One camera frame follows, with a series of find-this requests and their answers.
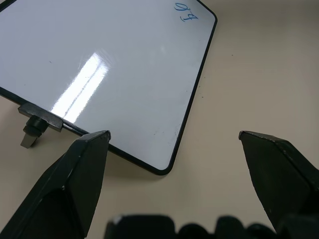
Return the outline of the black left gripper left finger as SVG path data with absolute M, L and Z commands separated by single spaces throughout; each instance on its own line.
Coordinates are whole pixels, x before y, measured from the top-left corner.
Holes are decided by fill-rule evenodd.
M 84 239 L 100 197 L 111 134 L 76 139 L 38 179 L 2 239 Z

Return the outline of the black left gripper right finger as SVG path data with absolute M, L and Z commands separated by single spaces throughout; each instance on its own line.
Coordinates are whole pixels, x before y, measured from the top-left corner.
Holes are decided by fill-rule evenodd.
M 290 142 L 241 131 L 255 192 L 278 235 L 318 235 L 319 171 Z

